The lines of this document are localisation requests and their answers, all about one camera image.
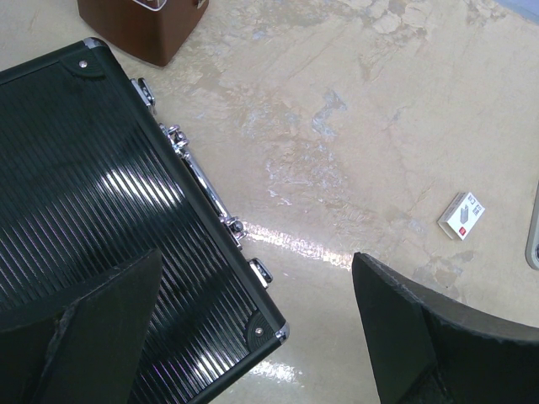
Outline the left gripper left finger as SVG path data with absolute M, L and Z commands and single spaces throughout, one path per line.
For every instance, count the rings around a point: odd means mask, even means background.
M 126 403 L 162 278 L 149 250 L 1 314 L 3 403 Z

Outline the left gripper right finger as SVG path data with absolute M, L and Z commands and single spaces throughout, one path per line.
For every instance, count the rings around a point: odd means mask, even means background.
M 538 330 L 418 284 L 372 256 L 352 263 L 382 403 L 536 403 Z

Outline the white staple box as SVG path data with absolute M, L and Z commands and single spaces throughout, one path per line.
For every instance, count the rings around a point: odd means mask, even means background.
M 439 220 L 438 226 L 450 239 L 464 240 L 485 211 L 471 192 L 456 195 Z

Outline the grey deli stapler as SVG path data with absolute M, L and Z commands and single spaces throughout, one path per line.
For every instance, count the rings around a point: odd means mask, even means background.
M 536 189 L 536 197 L 535 197 L 535 201 L 533 205 L 533 211 L 531 215 L 531 224 L 530 224 L 530 229 L 529 229 L 527 244 L 526 244 L 526 261 L 528 265 L 534 270 L 539 269 L 539 261 L 538 261 L 539 220 L 538 220 L 538 216 L 539 216 L 539 188 Z

